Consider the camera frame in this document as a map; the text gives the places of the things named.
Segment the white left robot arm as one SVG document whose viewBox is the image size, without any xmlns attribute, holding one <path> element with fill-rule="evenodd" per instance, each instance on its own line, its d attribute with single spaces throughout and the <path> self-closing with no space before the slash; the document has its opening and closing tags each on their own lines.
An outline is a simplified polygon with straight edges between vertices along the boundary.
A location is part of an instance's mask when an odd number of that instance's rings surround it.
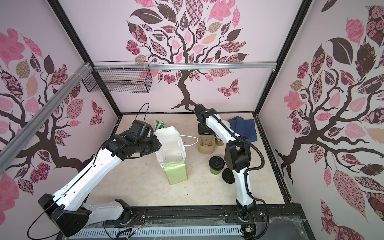
<svg viewBox="0 0 384 240">
<path fill-rule="evenodd" d="M 134 120 L 131 127 L 106 140 L 95 157 L 68 184 L 53 195 L 44 194 L 38 203 L 48 218 L 65 237 L 71 237 L 88 225 L 117 221 L 125 225 L 131 221 L 131 207 L 116 199 L 98 205 L 86 205 L 85 200 L 101 180 L 124 160 L 157 152 L 161 143 L 153 127 Z"/>
</svg>

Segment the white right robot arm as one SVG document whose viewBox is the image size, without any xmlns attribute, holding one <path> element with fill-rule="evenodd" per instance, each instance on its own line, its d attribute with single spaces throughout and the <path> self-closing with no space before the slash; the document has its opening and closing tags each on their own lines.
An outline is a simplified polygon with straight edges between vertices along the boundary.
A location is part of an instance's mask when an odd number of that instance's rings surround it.
<svg viewBox="0 0 384 240">
<path fill-rule="evenodd" d="M 237 212 L 241 219 L 246 219 L 257 210 L 257 203 L 250 196 L 251 186 L 246 170 L 252 159 L 251 146 L 244 137 L 240 137 L 224 124 L 214 109 L 196 105 L 194 113 L 197 117 L 198 133 L 200 135 L 215 134 L 225 144 L 224 161 L 232 171 L 237 188 Z"/>
</svg>

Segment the green paper coffee cup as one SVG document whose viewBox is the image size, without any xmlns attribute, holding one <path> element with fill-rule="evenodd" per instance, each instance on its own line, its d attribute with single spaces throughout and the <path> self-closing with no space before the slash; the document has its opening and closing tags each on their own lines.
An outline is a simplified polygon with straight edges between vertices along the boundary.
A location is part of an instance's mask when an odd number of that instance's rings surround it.
<svg viewBox="0 0 384 240">
<path fill-rule="evenodd" d="M 218 175 L 223 170 L 224 165 L 210 165 L 210 172 L 213 175 Z"/>
</svg>

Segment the green white paper bag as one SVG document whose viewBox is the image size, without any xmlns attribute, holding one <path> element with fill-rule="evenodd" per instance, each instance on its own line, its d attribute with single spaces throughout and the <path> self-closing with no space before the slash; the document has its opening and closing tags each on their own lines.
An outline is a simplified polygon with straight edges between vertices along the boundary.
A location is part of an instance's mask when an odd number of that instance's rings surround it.
<svg viewBox="0 0 384 240">
<path fill-rule="evenodd" d="M 198 138 L 181 135 L 175 127 L 158 129 L 155 131 L 155 136 L 162 145 L 156 152 L 157 161 L 169 184 L 175 185 L 187 181 L 186 147 L 197 144 Z"/>
</svg>

